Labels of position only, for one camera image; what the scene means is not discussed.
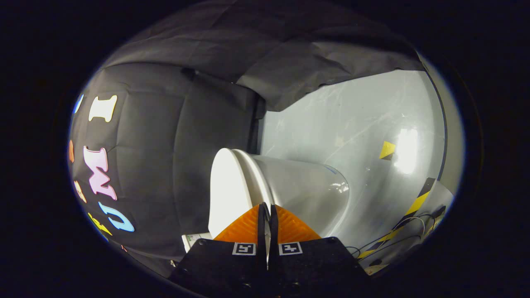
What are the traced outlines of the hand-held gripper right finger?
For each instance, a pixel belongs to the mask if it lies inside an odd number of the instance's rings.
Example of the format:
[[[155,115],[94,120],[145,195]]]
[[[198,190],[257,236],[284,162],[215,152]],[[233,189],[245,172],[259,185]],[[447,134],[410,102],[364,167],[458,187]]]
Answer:
[[[322,238],[285,208],[270,207],[271,298],[354,298],[370,278],[341,240]]]

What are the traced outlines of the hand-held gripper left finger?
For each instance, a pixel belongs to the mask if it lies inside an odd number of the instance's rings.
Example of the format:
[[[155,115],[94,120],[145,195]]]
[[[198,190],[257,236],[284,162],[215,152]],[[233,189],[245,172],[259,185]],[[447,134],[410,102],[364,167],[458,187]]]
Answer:
[[[227,230],[229,241],[199,239],[178,263],[172,282],[207,298],[264,298],[267,286],[267,205],[252,207]]]

